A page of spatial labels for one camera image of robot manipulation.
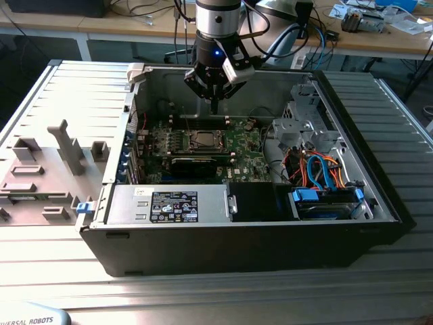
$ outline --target blue clip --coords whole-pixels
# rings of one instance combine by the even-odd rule
[[[364,198],[364,193],[361,188],[357,188],[355,190],[355,194],[357,195],[358,200],[362,201]]]
[[[295,202],[298,201],[318,201],[319,195],[315,190],[310,189],[297,189],[293,192],[293,199]]]
[[[77,213],[91,213],[90,204],[88,202],[78,203],[76,206]]]

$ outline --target motherboard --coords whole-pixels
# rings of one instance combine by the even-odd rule
[[[260,148],[263,126],[251,119],[158,121],[142,150],[144,183],[221,184],[270,181]]]

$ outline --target power supply label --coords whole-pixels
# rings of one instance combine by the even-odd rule
[[[198,222],[197,192],[154,192],[152,223]]]

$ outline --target sticker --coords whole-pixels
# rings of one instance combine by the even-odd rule
[[[197,197],[197,192],[153,192],[150,221],[152,223],[198,222]]]
[[[151,196],[155,188],[135,188],[134,196]]]

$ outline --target floor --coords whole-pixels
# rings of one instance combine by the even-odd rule
[[[0,42],[0,127],[2,128],[22,98],[32,87],[34,81],[46,67],[49,59],[79,60],[78,47],[70,39],[49,39],[32,37],[30,40],[24,36],[15,38],[17,50],[10,51]],[[162,63],[163,55],[173,50],[173,45],[130,43],[112,41],[90,41],[89,49],[95,61],[107,62],[133,62],[139,61],[137,56],[146,62]],[[181,63],[185,56],[179,57]],[[360,71],[367,58],[334,56],[331,64],[326,64],[330,70]],[[383,78],[397,95],[404,92],[408,74],[412,72],[413,62],[404,65],[400,60],[383,59],[376,62],[371,73]],[[423,81],[413,93],[407,105],[423,125],[429,120],[423,115],[423,107],[433,104],[433,92],[429,80]]]

